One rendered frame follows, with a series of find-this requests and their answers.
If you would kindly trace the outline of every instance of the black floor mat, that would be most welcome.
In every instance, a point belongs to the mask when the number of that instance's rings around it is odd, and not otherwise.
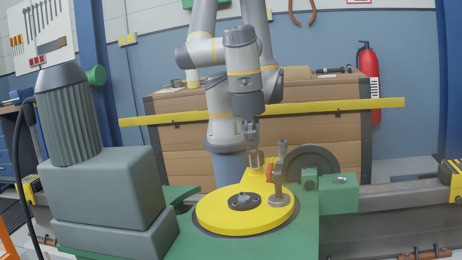
[[[34,217],[29,206],[28,208],[30,217]],[[0,215],[9,235],[26,223],[19,199],[0,198]]]

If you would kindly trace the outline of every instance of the barcode label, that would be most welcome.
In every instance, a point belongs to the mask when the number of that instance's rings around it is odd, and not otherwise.
[[[371,4],[372,0],[346,0],[347,4]]]
[[[373,77],[369,78],[371,81],[371,99],[378,99],[379,96],[379,90],[378,90],[378,77]]]

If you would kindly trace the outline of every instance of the orange metal frame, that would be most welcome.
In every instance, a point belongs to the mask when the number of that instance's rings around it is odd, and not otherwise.
[[[16,252],[16,248],[14,248],[13,242],[11,241],[10,235],[8,235],[8,231],[3,223],[3,219],[0,216],[0,239],[3,243],[3,247],[0,246],[0,250],[6,252],[0,260],[20,260],[18,253]]]

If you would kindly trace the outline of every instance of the drawer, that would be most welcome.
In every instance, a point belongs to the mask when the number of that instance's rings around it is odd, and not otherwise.
[[[8,147],[6,147],[5,138],[3,136],[0,137],[0,149],[8,149]]]
[[[0,176],[14,176],[13,165],[11,165],[11,164],[6,164],[6,165],[0,164]]]
[[[8,153],[8,151],[0,151],[0,163],[9,163],[9,162],[11,162],[11,159],[10,159],[10,154]]]

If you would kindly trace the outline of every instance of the yellow beam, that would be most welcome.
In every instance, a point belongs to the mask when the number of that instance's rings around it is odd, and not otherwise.
[[[285,103],[266,105],[262,116],[298,114],[326,111],[362,110],[375,108],[396,108],[404,107],[404,98],[382,98],[382,99],[349,99],[332,101],[315,101],[304,103]],[[190,122],[208,120],[208,111],[187,111],[133,118],[120,118],[120,127],[149,125],[149,124],[169,124],[172,121]]]

